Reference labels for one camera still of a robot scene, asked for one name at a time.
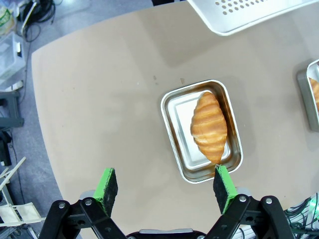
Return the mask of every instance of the green light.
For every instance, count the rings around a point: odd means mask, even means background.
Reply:
[[[314,202],[315,200],[311,200],[310,202],[309,202],[309,207],[315,207],[316,206],[316,203]],[[315,214],[317,214],[317,212],[319,211],[319,205],[317,205],[317,207],[316,207],[316,212],[315,212]]]

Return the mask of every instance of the wire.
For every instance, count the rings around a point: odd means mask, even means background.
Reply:
[[[52,1],[51,6],[50,6],[49,12],[50,12],[49,15],[47,15],[45,18],[43,18],[43,19],[41,19],[41,20],[38,20],[38,21],[36,21],[36,22],[41,23],[41,22],[49,21],[51,18],[53,18],[53,20],[51,21],[51,24],[53,23],[53,21],[54,21],[54,16],[55,16],[55,4],[54,4],[53,1]]]
[[[315,239],[315,238],[318,238],[317,236],[310,236],[308,237],[308,239]]]
[[[32,38],[32,36],[33,36],[33,34],[32,34],[32,26],[38,27],[38,34],[37,34],[34,38]],[[29,31],[29,29],[30,29],[30,31],[31,31],[31,39],[28,39],[28,36],[29,36],[29,35],[28,35],[28,31]],[[40,27],[40,25],[39,25],[39,24],[36,24],[36,23],[33,23],[33,24],[31,24],[31,25],[27,25],[27,26],[24,27],[23,33],[22,33],[22,37],[24,38],[24,40],[25,40],[26,42],[33,42],[33,41],[35,41],[35,40],[39,37],[40,33],[41,33],[41,27]]]
[[[26,63],[25,63],[25,78],[24,78],[24,82],[23,82],[23,95],[21,97],[21,100],[19,101],[19,105],[22,104],[22,102],[24,101],[25,98],[25,94],[26,94],[26,81],[28,79],[28,63],[29,63],[29,58],[30,58],[30,50],[31,50],[31,44],[32,41],[29,43],[29,49],[28,49],[28,53],[26,55]]]
[[[291,208],[293,210],[291,210],[291,211],[285,210],[284,211],[284,213],[289,221],[290,227],[292,229],[302,230],[306,227],[306,218],[305,218],[305,215],[303,214],[303,210],[307,207],[310,200],[311,200],[311,198],[307,198],[299,206]],[[298,222],[292,223],[291,220],[298,217],[300,214],[303,216],[303,223],[298,223]],[[295,234],[297,234],[297,235],[295,235],[296,239],[300,239],[303,236],[303,234],[299,234],[299,233],[295,233]]]
[[[243,235],[243,239],[245,239],[245,233],[244,233],[244,231],[243,231],[241,228],[239,228],[239,231],[241,231],[241,234]]]
[[[312,230],[301,230],[301,229],[294,229],[292,228],[292,232],[296,234],[308,234],[308,235],[316,235],[319,236],[319,231],[312,231]]]
[[[317,205],[318,205],[318,192],[316,192],[316,205],[315,205],[315,208],[314,208],[314,215],[313,215],[312,222],[315,220]]]
[[[54,4],[55,4],[56,6],[60,6],[62,3],[63,3],[63,0],[61,0],[61,2],[58,3],[58,4],[56,4],[56,3],[54,2]]]
[[[29,18],[27,20],[27,24],[30,25],[30,24],[33,24],[35,22],[48,21],[55,14],[55,10],[52,9],[52,7],[54,5],[55,5],[55,3],[53,0],[40,0],[40,1],[38,1],[37,5],[33,9],[31,15],[29,16]],[[26,19],[28,13],[32,9],[32,6],[33,6],[32,1],[26,5],[26,7],[22,13],[22,17],[21,17],[22,21],[24,21]]]
[[[18,159],[16,156],[16,151],[14,148],[14,141],[13,141],[13,137],[12,137],[12,130],[9,131],[11,133],[10,137],[11,137],[11,145],[9,145],[9,148],[12,148],[13,153],[14,153],[14,157],[15,157],[15,163],[18,164]],[[22,184],[21,184],[21,178],[20,178],[20,169],[17,169],[17,174],[18,174],[18,181],[19,181],[19,186],[20,186],[20,193],[21,193],[21,197],[22,197],[22,201],[23,204],[25,204],[25,199],[24,199],[24,195],[23,195],[23,191],[22,191]]]
[[[311,224],[313,224],[315,221],[317,221],[318,220],[318,218],[315,218],[311,223],[308,223],[307,225],[305,225],[305,227],[306,226],[309,226],[309,225],[311,225]]]

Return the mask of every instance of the white chair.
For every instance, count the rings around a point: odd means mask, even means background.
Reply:
[[[9,179],[25,160],[26,157],[23,157],[12,170],[9,170],[7,167],[0,174],[0,179],[2,179],[0,191],[2,192],[2,195],[6,201],[6,205],[0,206],[0,217],[3,220],[3,223],[0,223],[0,227],[14,227],[22,224],[38,223],[45,220],[45,218],[40,216],[33,203],[12,205],[9,203],[5,193],[2,191],[3,187],[9,182]]]
[[[33,203],[0,206],[0,217],[3,220],[0,227],[15,227],[45,220],[40,216]]]

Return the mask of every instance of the screw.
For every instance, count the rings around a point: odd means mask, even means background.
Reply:
[[[242,203],[245,202],[247,199],[245,196],[240,196],[239,197],[239,201],[241,201]]]
[[[266,198],[266,203],[267,204],[271,204],[273,202],[273,200],[271,200],[271,198]]]
[[[86,206],[89,206],[89,205],[91,205],[91,204],[92,204],[92,200],[91,200],[91,199],[85,200],[85,205],[86,205]]]
[[[65,203],[59,203],[59,208],[62,209],[65,207]]]

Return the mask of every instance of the black cable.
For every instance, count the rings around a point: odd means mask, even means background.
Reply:
[[[316,192],[316,205],[315,205],[315,208],[314,208],[314,215],[313,215],[312,222],[315,220],[317,205],[318,205],[318,192]]]
[[[310,236],[308,237],[308,239],[315,239],[315,238],[318,238],[317,236]]]
[[[292,232],[297,234],[308,234],[308,235],[319,236],[319,231],[312,231],[312,230],[306,230],[306,229],[301,230],[301,229],[292,228]]]
[[[63,3],[63,0],[61,0],[61,2],[59,2],[58,4],[56,4],[56,3],[54,2],[54,4],[55,4],[56,6],[60,6],[62,3]]]
[[[311,225],[311,224],[313,224],[315,221],[317,221],[318,220],[318,218],[315,218],[312,222],[310,222],[310,223],[308,223],[307,225],[305,225],[305,227],[306,226],[309,226],[309,225]]]
[[[25,20],[32,5],[33,5],[32,1],[30,3],[27,3],[23,13],[20,14],[20,18],[18,18],[18,20],[20,20],[21,22],[23,22]],[[37,25],[36,23],[42,23],[42,22],[46,22],[46,21],[49,21],[50,19],[52,19],[51,24],[53,24],[54,18],[55,18],[55,10],[56,10],[55,6],[56,6],[56,4],[54,3],[54,0],[40,0],[40,2],[36,5],[36,7],[34,8],[34,10],[31,13],[28,21],[26,22],[26,25],[25,25],[25,27],[23,29],[23,33],[22,33],[22,36],[24,37],[24,39],[27,42],[34,41],[35,39],[38,38],[38,36],[41,33],[41,27],[39,25]],[[39,31],[34,39],[28,40],[27,39],[28,31],[29,31],[29,29],[31,29],[31,26],[33,26],[33,25],[36,25],[39,28]]]
[[[14,148],[14,141],[13,141],[13,137],[12,137],[12,131],[10,131],[10,133],[11,133],[11,135],[10,135],[10,137],[11,137],[11,145],[9,145],[9,148],[12,148],[13,153],[14,153],[14,157],[15,157],[15,163],[18,164],[18,159],[17,159],[17,156],[16,156],[15,148]],[[23,195],[23,191],[22,191],[22,184],[21,184],[20,169],[19,168],[17,169],[17,174],[18,174],[18,181],[19,181],[20,193],[21,193],[22,201],[23,201],[23,204],[25,204],[25,199],[24,199],[24,195]]]
[[[23,95],[21,97],[21,100],[19,101],[19,105],[24,101],[25,98],[25,94],[26,94],[26,81],[28,79],[28,63],[29,63],[29,58],[30,58],[30,50],[31,50],[31,43],[29,44],[29,49],[28,49],[28,53],[26,55],[26,63],[25,63],[25,78],[24,78],[24,82],[23,82]]]
[[[289,211],[288,209],[284,210],[285,215],[289,218],[297,216],[307,207],[307,204],[309,203],[310,200],[311,200],[311,198],[305,199],[303,203],[301,203],[297,207],[294,207],[294,209],[291,211]]]
[[[244,231],[243,231],[241,228],[239,228],[239,231],[241,231],[241,234],[243,235],[243,239],[245,239],[245,233],[244,233]]]
[[[37,34],[34,38],[32,38],[32,36],[33,36],[33,34],[32,34],[32,28],[31,28],[32,26],[38,27],[38,34]],[[29,37],[28,37],[28,36],[29,36],[29,35],[28,35],[29,29],[30,29],[30,31],[31,31],[31,39],[29,39]],[[27,25],[27,26],[24,27],[22,37],[24,38],[24,40],[25,40],[26,42],[33,42],[33,41],[35,41],[35,40],[39,37],[40,33],[41,33],[41,27],[40,27],[40,25],[39,25],[39,24],[36,24],[36,23],[33,23],[32,25]]]
[[[301,213],[301,214],[303,215],[303,228],[306,228],[306,223],[307,223],[306,218],[305,218],[303,213]],[[300,239],[303,236],[304,236],[304,234],[298,234],[297,238]]]

